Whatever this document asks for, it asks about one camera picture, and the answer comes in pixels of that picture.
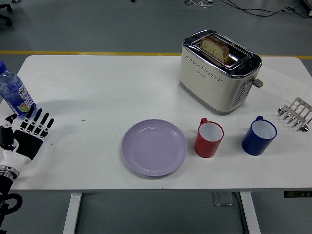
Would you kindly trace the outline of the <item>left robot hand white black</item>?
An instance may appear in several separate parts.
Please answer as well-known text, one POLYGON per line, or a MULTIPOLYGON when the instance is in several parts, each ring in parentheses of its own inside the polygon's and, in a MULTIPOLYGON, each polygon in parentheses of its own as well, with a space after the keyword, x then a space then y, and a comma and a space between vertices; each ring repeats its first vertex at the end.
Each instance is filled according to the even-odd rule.
POLYGON ((5 118, 0 126, 0 147, 3 149, 0 165, 2 167, 20 171, 39 152, 54 119, 49 118, 49 113, 42 115, 41 108, 38 109, 34 118, 31 118, 33 111, 34 109, 31 108, 16 130, 13 129, 13 121, 17 118, 16 114, 5 118))

